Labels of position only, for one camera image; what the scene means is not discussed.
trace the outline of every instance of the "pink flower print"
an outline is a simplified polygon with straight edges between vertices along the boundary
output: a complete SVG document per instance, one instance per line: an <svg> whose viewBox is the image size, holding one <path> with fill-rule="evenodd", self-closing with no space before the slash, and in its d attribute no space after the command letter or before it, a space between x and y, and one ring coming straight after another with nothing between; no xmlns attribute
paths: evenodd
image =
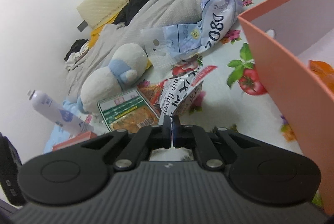
<svg viewBox="0 0 334 224"><path fill-rule="evenodd" d="M241 40L240 32L241 30L228 30L227 34L224 37L228 38L228 40L231 41L231 43L233 44L235 41Z"/></svg>
<svg viewBox="0 0 334 224"><path fill-rule="evenodd" d="M148 87L150 85L150 81L147 81L147 80L142 80L137 86L138 88L143 88L143 87Z"/></svg>
<svg viewBox="0 0 334 224"><path fill-rule="evenodd" d="M192 114L195 111L202 111L202 101L204 99L204 96L206 95L205 91L201 91L197 98L193 101L189 108L189 114Z"/></svg>
<svg viewBox="0 0 334 224"><path fill-rule="evenodd" d="M253 4L253 0L243 0L243 6L249 6L250 4Z"/></svg>
<svg viewBox="0 0 334 224"><path fill-rule="evenodd" d="M92 115L89 114L89 115L86 117L85 122L89 124L89 123L91 122L91 119L92 119Z"/></svg>

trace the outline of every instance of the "pink cardboard box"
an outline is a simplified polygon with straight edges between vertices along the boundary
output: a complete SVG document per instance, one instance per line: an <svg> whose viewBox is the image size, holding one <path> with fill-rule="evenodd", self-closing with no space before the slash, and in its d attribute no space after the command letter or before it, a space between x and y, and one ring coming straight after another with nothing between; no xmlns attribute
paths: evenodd
<svg viewBox="0 0 334 224"><path fill-rule="evenodd" d="M334 94L308 69L308 61L334 65L333 1L267 0L239 16L261 82L304 155L321 170L320 194L329 214L334 213Z"/></svg>

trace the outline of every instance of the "yellow fabric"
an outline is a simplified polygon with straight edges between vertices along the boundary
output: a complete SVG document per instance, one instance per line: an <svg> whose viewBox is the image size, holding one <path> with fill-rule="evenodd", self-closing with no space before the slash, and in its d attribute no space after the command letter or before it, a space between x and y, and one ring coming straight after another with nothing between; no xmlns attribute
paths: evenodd
<svg viewBox="0 0 334 224"><path fill-rule="evenodd" d="M147 59L147 65L146 65L146 69L145 70L148 70L150 68L150 66L152 66L152 63L149 59Z"/></svg>
<svg viewBox="0 0 334 224"><path fill-rule="evenodd" d="M99 27L97 27L95 30L91 31L91 40L88 43L88 48L92 48L96 41L98 40L99 36L100 36L100 32L102 31L104 25L108 24L108 23L112 23L115 18L117 17L119 12L117 12L115 15L113 15L110 19L108 19L105 23L101 24Z"/></svg>

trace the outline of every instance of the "gray blanket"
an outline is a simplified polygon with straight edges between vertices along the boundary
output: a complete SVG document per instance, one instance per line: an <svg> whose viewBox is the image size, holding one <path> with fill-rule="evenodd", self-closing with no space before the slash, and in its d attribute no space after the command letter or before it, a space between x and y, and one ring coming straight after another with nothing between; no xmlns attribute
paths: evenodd
<svg viewBox="0 0 334 224"><path fill-rule="evenodd" d="M105 25L95 46L88 52L86 61L68 73L68 100L76 102L82 84L89 74L99 67L108 65L119 46L138 43L141 29L198 22L201 18L200 1L150 0L132 19L129 26Z"/></svg>

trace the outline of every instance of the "metal rivet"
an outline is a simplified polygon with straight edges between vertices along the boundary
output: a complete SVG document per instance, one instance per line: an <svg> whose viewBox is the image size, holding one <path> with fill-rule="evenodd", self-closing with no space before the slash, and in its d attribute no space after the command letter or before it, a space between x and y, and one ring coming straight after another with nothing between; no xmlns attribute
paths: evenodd
<svg viewBox="0 0 334 224"><path fill-rule="evenodd" d="M206 165L208 167L221 167L223 165L223 162L219 159L210 159L206 161Z"/></svg>
<svg viewBox="0 0 334 224"><path fill-rule="evenodd" d="M119 168L125 168L132 165L132 162L129 159L119 159L116 161L115 165Z"/></svg>
<svg viewBox="0 0 334 224"><path fill-rule="evenodd" d="M154 40L153 40L153 44L156 45L156 46L159 46L160 42L159 42L159 40L154 39Z"/></svg>

